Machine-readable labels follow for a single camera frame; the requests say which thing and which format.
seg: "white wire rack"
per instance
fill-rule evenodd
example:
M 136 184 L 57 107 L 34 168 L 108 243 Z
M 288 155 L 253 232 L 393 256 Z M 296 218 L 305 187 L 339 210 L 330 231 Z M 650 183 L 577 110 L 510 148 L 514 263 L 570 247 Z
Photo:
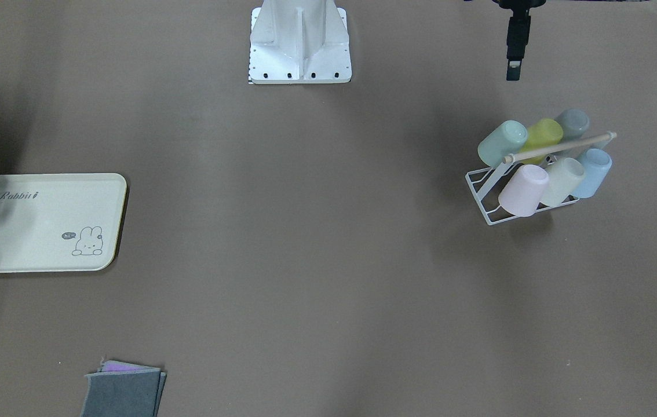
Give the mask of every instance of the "white wire rack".
M 540 148 L 534 151 L 510 153 L 509 155 L 504 156 L 503 161 L 501 161 L 496 168 L 484 168 L 470 171 L 465 174 L 465 180 L 468 183 L 468 187 L 470 188 L 475 203 L 477 203 L 477 208 L 480 209 L 480 213 L 483 214 L 488 225 L 511 221 L 519 218 L 519 216 L 514 216 L 514 214 L 509 214 L 503 210 L 501 205 L 498 204 L 498 195 L 495 196 L 495 199 L 488 199 L 488 201 L 484 201 L 484 199 L 492 192 L 492 190 L 494 190 L 496 184 L 501 178 L 510 177 L 522 160 L 534 158 L 535 156 L 547 155 L 547 158 L 545 159 L 546 164 L 552 164 L 557 159 L 552 153 L 595 144 L 599 144 L 599 147 L 603 148 L 615 137 L 617 137 L 617 134 L 614 132 L 606 132 L 605 134 L 600 134 L 595 137 L 548 146 L 547 148 Z M 579 200 L 580 199 L 577 197 L 568 196 L 568 198 L 558 206 L 544 206 L 543 204 L 540 204 L 537 210 L 535 210 L 535 214 L 562 206 L 569 206 L 577 203 Z

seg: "pink object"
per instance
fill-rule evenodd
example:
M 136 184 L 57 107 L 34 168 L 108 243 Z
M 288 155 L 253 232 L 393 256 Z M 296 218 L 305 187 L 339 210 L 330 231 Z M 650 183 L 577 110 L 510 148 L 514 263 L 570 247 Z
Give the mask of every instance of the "pink object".
M 535 214 L 548 182 L 544 169 L 535 164 L 523 164 L 498 195 L 498 203 L 514 216 L 529 217 Z

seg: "white rectangular tray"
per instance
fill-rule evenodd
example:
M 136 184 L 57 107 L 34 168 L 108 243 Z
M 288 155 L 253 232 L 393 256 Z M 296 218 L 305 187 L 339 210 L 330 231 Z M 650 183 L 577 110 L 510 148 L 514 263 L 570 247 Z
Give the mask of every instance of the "white rectangular tray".
M 119 174 L 0 175 L 0 272 L 108 266 L 126 192 Z

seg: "gray table surface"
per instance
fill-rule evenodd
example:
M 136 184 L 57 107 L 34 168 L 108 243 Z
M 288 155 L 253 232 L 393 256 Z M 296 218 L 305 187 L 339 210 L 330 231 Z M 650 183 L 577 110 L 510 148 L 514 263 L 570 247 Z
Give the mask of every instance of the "gray table surface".
M 359 2 L 345 85 L 246 82 L 257 1 L 0 2 L 0 174 L 118 172 L 119 255 L 0 275 L 0 416 L 101 357 L 161 416 L 657 415 L 657 1 Z M 505 119 L 615 130 L 596 197 L 485 224 Z

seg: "folded cloth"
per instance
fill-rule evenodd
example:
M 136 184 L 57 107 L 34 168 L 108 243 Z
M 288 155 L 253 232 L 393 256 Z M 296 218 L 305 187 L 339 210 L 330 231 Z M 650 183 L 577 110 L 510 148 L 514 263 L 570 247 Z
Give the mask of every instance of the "folded cloth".
M 82 417 L 156 417 L 166 372 L 125 362 L 103 362 L 86 375 L 89 390 Z

